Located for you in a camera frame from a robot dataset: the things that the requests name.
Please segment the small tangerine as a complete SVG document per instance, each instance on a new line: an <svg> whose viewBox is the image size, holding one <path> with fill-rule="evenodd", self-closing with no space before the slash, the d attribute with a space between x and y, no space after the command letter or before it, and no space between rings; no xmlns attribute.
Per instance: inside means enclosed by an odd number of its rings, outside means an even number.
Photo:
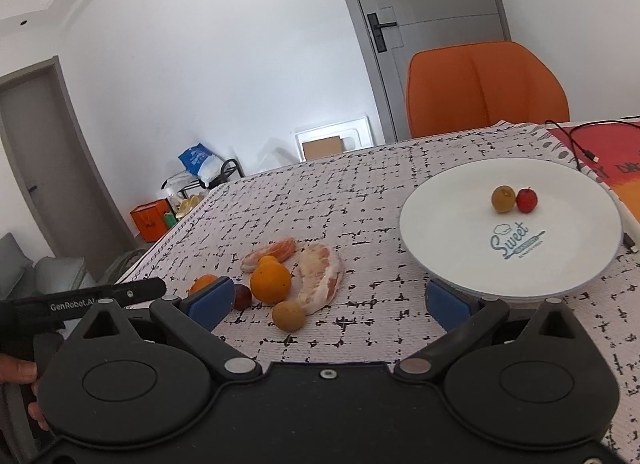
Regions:
<svg viewBox="0 0 640 464"><path fill-rule="evenodd" d="M201 291L203 288L206 288L206 286L213 284L216 280L217 277L214 274L203 274L193 282L191 287L188 289L188 295L191 296Z"/></svg>
<svg viewBox="0 0 640 464"><path fill-rule="evenodd" d="M258 265L278 264L279 259L276 256L266 255L258 260Z"/></svg>

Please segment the dark red plum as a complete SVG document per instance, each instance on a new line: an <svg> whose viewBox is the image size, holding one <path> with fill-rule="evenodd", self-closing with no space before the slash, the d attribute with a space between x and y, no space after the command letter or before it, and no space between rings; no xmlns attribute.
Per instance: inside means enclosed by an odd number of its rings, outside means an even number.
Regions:
<svg viewBox="0 0 640 464"><path fill-rule="evenodd" d="M243 284L235 284L233 309L236 311L244 311L250 308L253 303L253 294L250 289Z"/></svg>

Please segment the brown round fruit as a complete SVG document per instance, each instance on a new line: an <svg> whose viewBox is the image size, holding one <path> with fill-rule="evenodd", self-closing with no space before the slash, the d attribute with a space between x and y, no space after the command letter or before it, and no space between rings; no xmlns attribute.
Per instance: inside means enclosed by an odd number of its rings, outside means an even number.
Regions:
<svg viewBox="0 0 640 464"><path fill-rule="evenodd" d="M498 214L509 213L515 203L516 193L509 186L500 186L492 192L491 205Z"/></svg>
<svg viewBox="0 0 640 464"><path fill-rule="evenodd" d="M272 320L284 332L296 332L306 323L305 311L295 300L279 302L272 308Z"/></svg>

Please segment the medium orange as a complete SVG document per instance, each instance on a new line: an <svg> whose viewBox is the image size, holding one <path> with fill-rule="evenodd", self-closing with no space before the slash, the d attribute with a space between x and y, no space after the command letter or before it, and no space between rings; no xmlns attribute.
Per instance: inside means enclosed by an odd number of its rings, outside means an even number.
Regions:
<svg viewBox="0 0 640 464"><path fill-rule="evenodd" d="M283 302L288 298L291 288L291 273L278 262L263 262L250 276L250 290L253 296L266 305Z"/></svg>

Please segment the small red apple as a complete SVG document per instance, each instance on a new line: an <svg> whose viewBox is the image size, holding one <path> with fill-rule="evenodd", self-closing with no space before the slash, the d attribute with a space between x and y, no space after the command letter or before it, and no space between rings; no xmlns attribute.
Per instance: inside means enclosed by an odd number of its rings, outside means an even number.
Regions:
<svg viewBox="0 0 640 464"><path fill-rule="evenodd" d="M516 195L516 207L523 214L531 213L538 205L537 193L531 188L523 188Z"/></svg>

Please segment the large peeled pomelo segment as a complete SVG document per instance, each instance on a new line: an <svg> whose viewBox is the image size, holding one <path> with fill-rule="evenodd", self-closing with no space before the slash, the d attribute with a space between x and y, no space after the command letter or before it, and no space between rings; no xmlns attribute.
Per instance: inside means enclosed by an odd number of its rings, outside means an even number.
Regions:
<svg viewBox="0 0 640 464"><path fill-rule="evenodd" d="M311 316L333 302L344 276L342 258L332 246L309 244L299 256L298 268L300 289L295 301Z"/></svg>

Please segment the small tangerine back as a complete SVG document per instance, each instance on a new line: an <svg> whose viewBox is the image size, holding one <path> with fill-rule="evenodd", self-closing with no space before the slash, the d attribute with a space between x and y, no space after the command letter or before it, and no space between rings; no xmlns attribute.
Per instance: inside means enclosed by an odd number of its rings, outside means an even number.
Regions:
<svg viewBox="0 0 640 464"><path fill-rule="evenodd" d="M276 256L266 255L258 260L258 265L278 264L279 259Z"/></svg>

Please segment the grey cushion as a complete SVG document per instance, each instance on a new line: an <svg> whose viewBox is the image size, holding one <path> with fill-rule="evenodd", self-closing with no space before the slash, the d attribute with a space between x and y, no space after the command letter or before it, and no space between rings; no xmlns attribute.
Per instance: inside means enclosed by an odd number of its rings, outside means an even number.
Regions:
<svg viewBox="0 0 640 464"><path fill-rule="evenodd" d="M90 288L96 281L82 258L43 257L33 262L11 233L1 238L1 299L21 299Z"/></svg>

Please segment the orange shopping bag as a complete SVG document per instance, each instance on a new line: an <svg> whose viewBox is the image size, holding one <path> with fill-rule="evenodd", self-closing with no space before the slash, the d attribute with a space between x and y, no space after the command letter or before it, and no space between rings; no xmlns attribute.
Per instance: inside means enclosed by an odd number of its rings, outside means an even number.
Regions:
<svg viewBox="0 0 640 464"><path fill-rule="evenodd" d="M157 200L137 206L130 212L130 216L142 240L154 243L169 230L165 221L165 215L169 212L170 206L167 201Z"/></svg>

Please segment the white plate with logo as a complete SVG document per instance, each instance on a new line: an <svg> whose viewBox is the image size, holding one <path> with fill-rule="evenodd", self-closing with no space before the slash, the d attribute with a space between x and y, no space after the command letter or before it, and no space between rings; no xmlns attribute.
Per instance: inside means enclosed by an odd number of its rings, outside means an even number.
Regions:
<svg viewBox="0 0 640 464"><path fill-rule="evenodd" d="M537 207L498 214L495 188L533 189ZM417 187L399 216L406 250L430 276L476 296L534 302L582 288L612 264L623 224L605 187L570 166L493 158Z"/></svg>

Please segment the patterned white tablecloth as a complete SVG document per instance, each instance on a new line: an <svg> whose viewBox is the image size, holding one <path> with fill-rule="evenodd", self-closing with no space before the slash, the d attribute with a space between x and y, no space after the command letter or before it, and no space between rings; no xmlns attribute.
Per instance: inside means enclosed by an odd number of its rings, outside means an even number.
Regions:
<svg viewBox="0 0 640 464"><path fill-rule="evenodd" d="M292 236L334 247L344 276L330 306L295 334L264 306L235 312L217 335L263 366L276 362L394 363L442 334L424 302L427 274L402 245L400 210L446 169L488 158L534 158L575 168L573 155L539 125L498 124L411 140L264 172L225 184L128 271L157 276L184 296L199 276L242 279L256 247Z"/></svg>

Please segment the blue and white bag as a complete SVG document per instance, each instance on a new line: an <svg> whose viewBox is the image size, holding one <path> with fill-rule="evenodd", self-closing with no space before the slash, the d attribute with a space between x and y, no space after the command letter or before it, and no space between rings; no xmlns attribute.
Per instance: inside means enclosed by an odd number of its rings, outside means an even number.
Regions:
<svg viewBox="0 0 640 464"><path fill-rule="evenodd" d="M198 178L203 184L210 184L218 177L221 166L224 164L223 158L201 143L184 150L178 156L178 160L189 174Z"/></svg>

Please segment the black metal rack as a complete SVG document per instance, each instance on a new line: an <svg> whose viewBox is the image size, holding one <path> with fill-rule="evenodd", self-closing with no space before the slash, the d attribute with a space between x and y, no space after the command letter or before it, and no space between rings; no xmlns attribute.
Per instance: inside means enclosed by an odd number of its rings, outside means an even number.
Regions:
<svg viewBox="0 0 640 464"><path fill-rule="evenodd" d="M177 198L190 198L194 194L213 190L229 182L233 177L244 178L245 172L236 158L229 158L219 166L209 163L205 169L204 179L193 178L188 172L182 172L172 178L171 182L167 181L165 189L170 189L172 195Z"/></svg>

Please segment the red orange table mat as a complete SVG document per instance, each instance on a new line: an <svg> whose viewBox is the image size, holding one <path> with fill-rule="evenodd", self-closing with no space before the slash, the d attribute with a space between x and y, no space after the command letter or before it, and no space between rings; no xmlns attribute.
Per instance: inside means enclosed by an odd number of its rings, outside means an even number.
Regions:
<svg viewBox="0 0 640 464"><path fill-rule="evenodd" d="M580 164L600 178L639 220L639 119L547 123Z"/></svg>

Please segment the orange chair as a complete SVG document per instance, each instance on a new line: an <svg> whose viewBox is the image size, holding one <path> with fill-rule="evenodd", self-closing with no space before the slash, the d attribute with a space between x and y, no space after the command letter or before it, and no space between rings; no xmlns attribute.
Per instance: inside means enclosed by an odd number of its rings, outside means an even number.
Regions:
<svg viewBox="0 0 640 464"><path fill-rule="evenodd" d="M413 138L508 123L566 123L570 106L555 75L517 42L478 42L415 54L406 108Z"/></svg>

